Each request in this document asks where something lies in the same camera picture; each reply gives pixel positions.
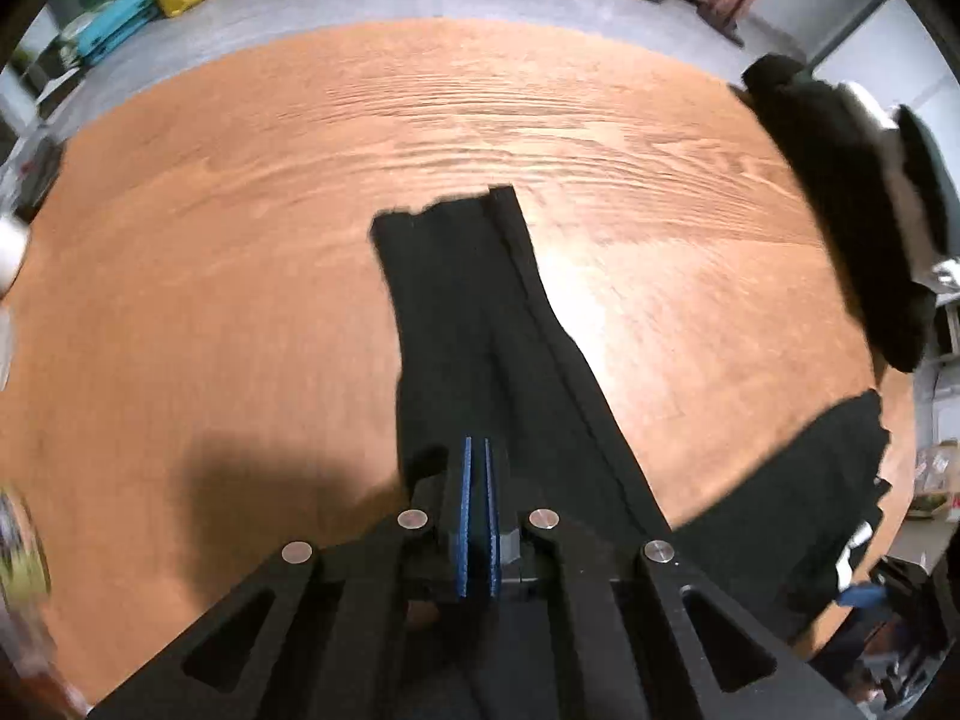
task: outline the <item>table surface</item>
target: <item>table surface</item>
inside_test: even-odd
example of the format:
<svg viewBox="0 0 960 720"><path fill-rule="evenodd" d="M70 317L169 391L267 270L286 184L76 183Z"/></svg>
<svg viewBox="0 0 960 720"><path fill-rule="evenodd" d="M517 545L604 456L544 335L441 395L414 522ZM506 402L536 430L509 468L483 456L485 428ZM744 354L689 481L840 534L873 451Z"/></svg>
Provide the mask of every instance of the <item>table surface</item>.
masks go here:
<svg viewBox="0 0 960 720"><path fill-rule="evenodd" d="M353 538L401 504L368 228L497 183L671 523L875 384L808 204L723 82L469 20L234 53L69 143L7 298L0 479L37 519L59 661L89 698L287 539ZM871 560L914 449L910 377L881 391L894 490Z"/></svg>

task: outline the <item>triangular cutout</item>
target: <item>triangular cutout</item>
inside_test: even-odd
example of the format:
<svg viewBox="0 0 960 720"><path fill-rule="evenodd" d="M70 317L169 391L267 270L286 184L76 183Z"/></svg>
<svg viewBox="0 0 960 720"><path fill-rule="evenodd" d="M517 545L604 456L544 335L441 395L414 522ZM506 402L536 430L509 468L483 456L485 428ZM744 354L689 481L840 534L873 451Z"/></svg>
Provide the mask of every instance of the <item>triangular cutout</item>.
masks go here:
<svg viewBox="0 0 960 720"><path fill-rule="evenodd" d="M736 693L776 671L774 658L714 607L706 596L688 590L683 594L683 607L724 693Z"/></svg>
<svg viewBox="0 0 960 720"><path fill-rule="evenodd" d="M253 642L273 604L274 594L270 590L254 596L187 656L184 674L220 693L230 693L240 680Z"/></svg>

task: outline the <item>metal screw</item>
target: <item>metal screw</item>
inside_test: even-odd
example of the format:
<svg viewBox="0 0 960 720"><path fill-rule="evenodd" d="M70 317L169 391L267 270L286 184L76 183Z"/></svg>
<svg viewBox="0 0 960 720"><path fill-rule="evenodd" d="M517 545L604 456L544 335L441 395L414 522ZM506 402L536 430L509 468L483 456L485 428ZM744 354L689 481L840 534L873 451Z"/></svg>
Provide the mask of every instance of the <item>metal screw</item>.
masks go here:
<svg viewBox="0 0 960 720"><path fill-rule="evenodd" d="M280 552L280 557L283 557L283 560L290 562L293 565L301 562L307 562L310 560L310 557L313 555L313 547L310 546L306 541L291 541L285 547L283 547Z"/></svg>
<svg viewBox="0 0 960 720"><path fill-rule="evenodd" d="M397 516L397 525L407 531L416 531L424 527L428 519L426 512L421 512L420 509L407 509Z"/></svg>
<svg viewBox="0 0 960 720"><path fill-rule="evenodd" d="M643 554L653 562L670 562L677 553L669 541L655 538L654 541L647 541L643 546Z"/></svg>
<svg viewBox="0 0 960 720"><path fill-rule="evenodd" d="M533 512L530 512L530 524L535 528L549 531L560 524L560 514L554 512L553 509L534 509Z"/></svg>

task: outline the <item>metal pin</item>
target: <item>metal pin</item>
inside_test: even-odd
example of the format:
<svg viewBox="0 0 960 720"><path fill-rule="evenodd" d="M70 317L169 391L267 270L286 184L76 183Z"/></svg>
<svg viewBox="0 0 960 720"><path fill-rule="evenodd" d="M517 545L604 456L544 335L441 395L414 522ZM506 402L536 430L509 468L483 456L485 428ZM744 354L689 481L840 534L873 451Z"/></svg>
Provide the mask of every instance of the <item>metal pin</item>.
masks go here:
<svg viewBox="0 0 960 720"><path fill-rule="evenodd" d="M416 531L424 527L428 519L426 512L421 512L420 509L407 509L397 516L397 525L407 531Z"/></svg>
<svg viewBox="0 0 960 720"><path fill-rule="evenodd" d="M307 562L312 555L313 547L306 541L291 541L280 551L280 557L293 565Z"/></svg>
<svg viewBox="0 0 960 720"><path fill-rule="evenodd" d="M653 562L670 562L677 553L669 541L655 538L654 541L647 541L643 546L643 554Z"/></svg>
<svg viewBox="0 0 960 720"><path fill-rule="evenodd" d="M533 512L530 512L530 524L535 528L549 531L560 524L560 514L554 512L553 509L534 509Z"/></svg>

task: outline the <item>wood grain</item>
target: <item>wood grain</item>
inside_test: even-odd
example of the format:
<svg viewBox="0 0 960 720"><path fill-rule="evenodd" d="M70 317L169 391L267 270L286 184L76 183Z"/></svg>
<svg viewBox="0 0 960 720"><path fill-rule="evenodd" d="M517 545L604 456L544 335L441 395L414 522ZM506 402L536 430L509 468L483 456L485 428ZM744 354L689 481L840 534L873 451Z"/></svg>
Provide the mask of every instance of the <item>wood grain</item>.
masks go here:
<svg viewBox="0 0 960 720"><path fill-rule="evenodd" d="M368 225L496 183L671 522L874 384L808 204L721 81L457 20L229 55L69 143L8 297L0 477L32 505L61 665L90 697L285 539L352 538L400 504ZM874 556L913 458L909 377L884 391L896 491Z"/></svg>

